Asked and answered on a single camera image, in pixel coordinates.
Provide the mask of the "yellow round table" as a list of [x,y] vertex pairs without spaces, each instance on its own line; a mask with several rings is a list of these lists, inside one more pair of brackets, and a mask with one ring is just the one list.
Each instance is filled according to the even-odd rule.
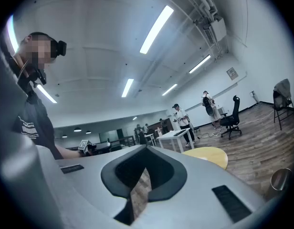
[[188,151],[184,151],[183,154],[204,159],[209,162],[212,162],[223,169],[226,169],[228,166],[228,156],[227,154],[217,147],[199,147],[194,148]]

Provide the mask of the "wall electrical panel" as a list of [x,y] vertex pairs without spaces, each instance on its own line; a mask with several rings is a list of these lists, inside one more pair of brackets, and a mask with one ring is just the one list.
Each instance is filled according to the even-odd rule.
[[235,69],[233,67],[231,67],[228,71],[227,71],[228,76],[230,77],[230,79],[233,81],[234,79],[236,79],[238,77],[237,72],[235,71]]

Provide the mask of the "ceiling light tube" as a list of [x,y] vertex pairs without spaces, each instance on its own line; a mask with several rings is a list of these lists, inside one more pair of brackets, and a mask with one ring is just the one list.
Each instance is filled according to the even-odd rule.
[[129,92],[129,90],[131,88],[131,85],[132,85],[133,81],[134,81],[134,79],[128,79],[127,80],[127,83],[126,83],[126,85],[124,87],[124,90],[123,90],[123,93],[122,93],[122,96],[121,96],[122,98],[124,98],[124,97],[127,96],[127,94],[128,94],[128,92]]
[[177,86],[177,84],[172,85],[170,88],[168,88],[163,94],[162,96],[167,95],[170,91],[172,91],[175,87]]
[[210,55],[206,56],[201,62],[199,62],[195,67],[193,67],[189,74],[192,74],[195,70],[197,70],[200,66],[202,66],[205,62],[207,62],[211,58]]
[[14,52],[17,52],[19,45],[17,42],[15,30],[14,30],[13,15],[11,15],[7,20],[7,32],[9,35],[9,39],[10,39],[12,48],[13,48]]
[[160,13],[157,20],[153,24],[152,28],[150,29],[141,49],[139,51],[140,53],[147,54],[147,52],[149,51],[155,38],[157,37],[157,35],[159,34],[159,32],[161,31],[161,29],[163,28],[163,26],[165,25],[165,23],[170,18],[171,14],[173,12],[174,12],[174,10],[171,7],[165,6],[163,11]]
[[39,89],[39,91],[49,100],[51,101],[53,104],[56,104],[57,102],[47,93],[47,91],[43,88],[42,85],[38,84],[37,88]]

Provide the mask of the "black office chair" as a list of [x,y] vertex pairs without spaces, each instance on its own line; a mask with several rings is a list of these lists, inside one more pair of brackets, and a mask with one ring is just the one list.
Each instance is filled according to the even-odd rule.
[[242,135],[242,131],[239,129],[238,124],[240,123],[239,119],[239,107],[240,107],[240,98],[237,97],[236,95],[233,97],[234,101],[234,108],[232,115],[229,116],[224,116],[220,120],[220,125],[225,126],[227,130],[223,133],[221,133],[221,137],[223,137],[224,134],[228,133],[229,137],[228,139],[231,139],[231,133],[234,132],[239,132],[240,135]]

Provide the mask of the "black folding chair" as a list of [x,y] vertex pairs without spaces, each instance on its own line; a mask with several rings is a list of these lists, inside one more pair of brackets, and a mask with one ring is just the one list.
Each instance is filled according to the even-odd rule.
[[281,122],[292,115],[294,116],[294,105],[292,99],[290,97],[284,97],[277,91],[273,91],[273,110],[273,122],[275,123],[277,119],[280,130],[282,131]]

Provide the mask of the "metal cup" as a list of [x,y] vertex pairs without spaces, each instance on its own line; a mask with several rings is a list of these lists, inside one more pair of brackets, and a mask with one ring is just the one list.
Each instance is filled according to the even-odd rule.
[[266,201],[273,199],[283,193],[290,184],[292,171],[289,168],[281,168],[273,173],[270,179],[270,185],[265,193]]

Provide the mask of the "person's dark t-shirt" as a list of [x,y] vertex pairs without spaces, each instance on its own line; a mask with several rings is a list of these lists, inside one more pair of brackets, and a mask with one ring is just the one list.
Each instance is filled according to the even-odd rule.
[[63,159],[55,146],[54,128],[46,108],[33,90],[28,92],[28,98],[13,124],[12,131],[26,135],[36,145],[48,148],[56,160]]

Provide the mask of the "white square table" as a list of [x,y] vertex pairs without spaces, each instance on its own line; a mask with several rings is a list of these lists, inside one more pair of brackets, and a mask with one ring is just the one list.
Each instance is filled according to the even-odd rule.
[[164,149],[164,146],[163,146],[163,143],[162,141],[164,140],[170,140],[172,142],[172,146],[173,146],[173,150],[176,152],[176,148],[174,146],[174,141],[176,140],[177,143],[178,143],[178,146],[179,146],[179,149],[180,149],[180,152],[183,153],[184,152],[184,149],[183,149],[183,145],[181,143],[181,139],[182,137],[187,134],[188,135],[188,138],[190,138],[190,135],[189,135],[189,128],[186,129],[186,132],[183,133],[183,135],[179,135],[179,136],[174,136],[175,133],[179,132],[181,130],[177,130],[177,131],[170,131],[162,136],[159,136],[158,137],[158,141],[160,143],[160,147],[162,149]]

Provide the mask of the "person's left forearm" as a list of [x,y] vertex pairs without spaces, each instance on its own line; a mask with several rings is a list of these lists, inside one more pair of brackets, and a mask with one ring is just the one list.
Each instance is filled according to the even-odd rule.
[[78,151],[69,150],[61,146],[56,146],[56,148],[64,159],[73,159],[73,158],[82,157],[81,153]]

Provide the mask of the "white ceiling air conditioner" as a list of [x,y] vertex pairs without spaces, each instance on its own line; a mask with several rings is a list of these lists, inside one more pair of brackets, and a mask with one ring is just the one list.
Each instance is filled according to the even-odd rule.
[[204,33],[210,44],[220,42],[227,34],[224,18],[217,17],[214,22],[203,26]]

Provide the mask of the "grey jacket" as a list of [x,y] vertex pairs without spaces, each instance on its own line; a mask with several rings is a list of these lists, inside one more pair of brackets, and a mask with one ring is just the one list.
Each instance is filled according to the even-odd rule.
[[290,100],[290,82],[288,79],[284,79],[277,83],[273,90],[273,103],[275,109],[287,107],[290,104]]

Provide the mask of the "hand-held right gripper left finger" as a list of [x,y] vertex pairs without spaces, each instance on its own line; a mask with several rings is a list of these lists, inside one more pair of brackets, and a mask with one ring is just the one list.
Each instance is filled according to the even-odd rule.
[[[57,163],[60,167],[82,165],[83,169],[68,173],[66,177],[88,202],[105,215],[113,218],[125,207],[126,199],[115,197],[107,190],[101,180],[101,170],[110,161],[139,147],[140,145],[136,145],[97,156],[62,159],[57,160]],[[147,205],[147,171],[144,171],[135,183],[130,198],[134,209],[133,215],[137,219]]]

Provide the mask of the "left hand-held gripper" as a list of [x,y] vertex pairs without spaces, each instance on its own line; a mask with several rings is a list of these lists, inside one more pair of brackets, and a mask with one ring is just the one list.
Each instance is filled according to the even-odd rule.
[[96,145],[92,144],[89,140],[82,140],[78,147],[79,153],[83,156],[92,156],[95,149]]

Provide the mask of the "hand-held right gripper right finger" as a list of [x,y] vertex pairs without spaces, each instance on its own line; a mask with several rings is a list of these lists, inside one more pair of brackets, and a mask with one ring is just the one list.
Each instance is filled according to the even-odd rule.
[[136,220],[136,229],[227,229],[234,223],[212,191],[226,185],[255,212],[265,200],[249,185],[220,166],[167,149],[157,151],[179,161],[187,171],[182,189],[172,198],[148,203]]

